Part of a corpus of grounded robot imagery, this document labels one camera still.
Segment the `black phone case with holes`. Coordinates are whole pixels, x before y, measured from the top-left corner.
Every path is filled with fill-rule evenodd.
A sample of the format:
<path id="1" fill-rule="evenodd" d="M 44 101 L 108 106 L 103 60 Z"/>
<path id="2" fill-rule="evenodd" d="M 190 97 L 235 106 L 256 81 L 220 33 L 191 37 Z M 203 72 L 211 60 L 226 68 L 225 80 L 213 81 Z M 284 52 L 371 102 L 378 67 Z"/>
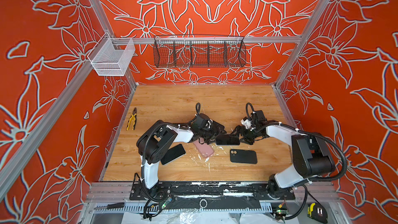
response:
<path id="1" fill-rule="evenodd" d="M 231 149 L 230 161 L 232 163 L 257 164 L 257 154 L 253 150 Z"/>

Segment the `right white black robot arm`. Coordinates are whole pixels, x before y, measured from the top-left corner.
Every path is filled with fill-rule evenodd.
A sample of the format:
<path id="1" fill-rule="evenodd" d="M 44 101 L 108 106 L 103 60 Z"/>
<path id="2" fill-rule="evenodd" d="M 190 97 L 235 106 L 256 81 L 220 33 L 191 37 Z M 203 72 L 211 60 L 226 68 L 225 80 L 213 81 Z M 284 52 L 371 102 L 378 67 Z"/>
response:
<path id="1" fill-rule="evenodd" d="M 292 152 L 292 165 L 269 177 L 266 192 L 272 199 L 279 199 L 292 188 L 306 183 L 334 181 L 346 174 L 348 160 L 329 138 L 280 121 L 267 120 L 251 103 L 247 103 L 245 109 L 247 116 L 234 129 L 233 136 L 248 145 L 275 138 L 289 145 Z"/>

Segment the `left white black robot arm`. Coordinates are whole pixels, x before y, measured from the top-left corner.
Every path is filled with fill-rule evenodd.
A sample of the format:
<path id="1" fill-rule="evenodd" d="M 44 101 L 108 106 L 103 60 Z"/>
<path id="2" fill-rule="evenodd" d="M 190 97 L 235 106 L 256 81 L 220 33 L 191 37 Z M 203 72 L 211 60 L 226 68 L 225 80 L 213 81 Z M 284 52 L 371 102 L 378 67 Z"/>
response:
<path id="1" fill-rule="evenodd" d="M 158 170 L 161 159 L 173 143 L 192 143 L 202 138 L 206 144 L 214 142 L 225 127 L 200 112 L 201 105 L 195 106 L 196 114 L 185 123 L 156 121 L 137 141 L 141 158 L 141 182 L 145 189 L 152 189 L 159 181 Z"/>

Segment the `pink phone case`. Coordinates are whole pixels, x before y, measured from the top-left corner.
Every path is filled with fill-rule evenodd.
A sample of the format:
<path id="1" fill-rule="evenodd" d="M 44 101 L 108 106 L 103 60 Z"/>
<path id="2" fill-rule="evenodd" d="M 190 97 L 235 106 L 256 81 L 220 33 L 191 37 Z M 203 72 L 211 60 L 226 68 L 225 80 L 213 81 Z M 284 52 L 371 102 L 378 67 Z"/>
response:
<path id="1" fill-rule="evenodd" d="M 198 152 L 202 155 L 203 158 L 209 158 L 214 154 L 214 149 L 208 145 L 207 143 L 200 143 L 200 140 L 196 140 L 193 142 L 194 146 L 198 150 Z"/>

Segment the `clear plastic bin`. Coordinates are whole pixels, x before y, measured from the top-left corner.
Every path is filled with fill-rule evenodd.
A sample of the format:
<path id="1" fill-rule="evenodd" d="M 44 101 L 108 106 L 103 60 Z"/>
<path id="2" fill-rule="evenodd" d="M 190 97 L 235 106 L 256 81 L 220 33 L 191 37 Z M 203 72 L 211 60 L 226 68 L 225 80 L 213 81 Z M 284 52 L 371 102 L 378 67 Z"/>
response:
<path id="1" fill-rule="evenodd" d="M 105 33 L 88 54 L 88 59 L 99 76 L 124 76 L 135 54 L 131 38 L 111 38 Z"/>

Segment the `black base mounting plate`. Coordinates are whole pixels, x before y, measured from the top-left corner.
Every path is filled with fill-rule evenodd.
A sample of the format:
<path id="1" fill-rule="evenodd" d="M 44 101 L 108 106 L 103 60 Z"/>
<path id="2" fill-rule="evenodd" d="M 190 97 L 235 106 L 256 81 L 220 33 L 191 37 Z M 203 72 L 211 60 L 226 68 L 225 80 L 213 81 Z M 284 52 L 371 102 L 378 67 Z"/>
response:
<path id="1" fill-rule="evenodd" d="M 293 190 L 280 197 L 267 192 L 265 181 L 160 181 L 149 190 L 151 195 L 164 190 L 174 197 L 253 197 L 256 200 L 294 200 Z"/>

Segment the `black screwdriver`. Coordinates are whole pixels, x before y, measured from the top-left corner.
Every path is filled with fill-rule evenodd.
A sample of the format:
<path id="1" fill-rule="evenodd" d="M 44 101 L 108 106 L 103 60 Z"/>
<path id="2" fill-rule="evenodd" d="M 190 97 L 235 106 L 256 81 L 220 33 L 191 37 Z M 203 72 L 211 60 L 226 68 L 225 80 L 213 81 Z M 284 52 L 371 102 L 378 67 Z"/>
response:
<path id="1" fill-rule="evenodd" d="M 120 203 L 113 203 L 113 204 L 108 204 L 106 206 L 97 206 L 94 209 L 95 210 L 109 210 L 109 209 L 116 209 L 116 208 L 124 208 L 125 203 L 120 202 Z"/>

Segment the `black phone near left base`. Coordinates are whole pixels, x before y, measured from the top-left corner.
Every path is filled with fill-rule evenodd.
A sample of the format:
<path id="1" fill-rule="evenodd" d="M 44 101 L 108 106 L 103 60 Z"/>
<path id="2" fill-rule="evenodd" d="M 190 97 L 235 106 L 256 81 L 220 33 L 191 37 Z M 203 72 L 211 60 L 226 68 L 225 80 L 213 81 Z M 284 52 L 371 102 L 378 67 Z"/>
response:
<path id="1" fill-rule="evenodd" d="M 165 156 L 161 159 L 161 164 L 162 165 L 167 165 L 171 162 L 173 162 L 174 160 L 184 156 L 186 154 L 186 151 L 183 147 L 182 144 L 178 144 L 172 148 L 170 148 Z"/>

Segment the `yellow black pliers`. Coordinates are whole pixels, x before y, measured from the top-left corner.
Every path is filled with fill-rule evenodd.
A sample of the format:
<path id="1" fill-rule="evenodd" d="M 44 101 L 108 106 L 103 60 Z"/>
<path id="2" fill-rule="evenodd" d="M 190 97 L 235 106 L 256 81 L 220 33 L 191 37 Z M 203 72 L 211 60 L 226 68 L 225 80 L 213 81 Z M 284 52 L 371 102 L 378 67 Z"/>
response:
<path id="1" fill-rule="evenodd" d="M 129 120 L 127 121 L 127 126 L 126 126 L 126 130 L 135 130 L 136 127 L 136 123 L 137 123 L 137 108 L 135 107 Z"/>

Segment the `purple black phone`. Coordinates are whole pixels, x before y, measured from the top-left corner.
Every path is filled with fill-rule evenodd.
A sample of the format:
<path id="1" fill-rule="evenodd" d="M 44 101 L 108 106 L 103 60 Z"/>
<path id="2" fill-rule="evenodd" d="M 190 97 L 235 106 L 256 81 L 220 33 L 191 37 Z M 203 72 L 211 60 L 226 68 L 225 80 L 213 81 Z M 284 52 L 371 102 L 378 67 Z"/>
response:
<path id="1" fill-rule="evenodd" d="M 217 146 L 238 146 L 240 145 L 239 137 L 236 135 L 222 134 L 216 137 Z"/>

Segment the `yellow black tape measure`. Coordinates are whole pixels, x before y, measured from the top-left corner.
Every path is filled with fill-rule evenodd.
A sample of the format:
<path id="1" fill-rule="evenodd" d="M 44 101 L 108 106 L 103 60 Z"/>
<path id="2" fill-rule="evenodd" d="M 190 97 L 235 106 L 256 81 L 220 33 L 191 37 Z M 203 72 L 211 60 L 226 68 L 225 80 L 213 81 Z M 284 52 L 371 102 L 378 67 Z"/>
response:
<path id="1" fill-rule="evenodd" d="M 307 208 L 307 216 L 319 223 L 328 223 L 328 213 L 326 209 L 319 203 L 310 203 Z"/>

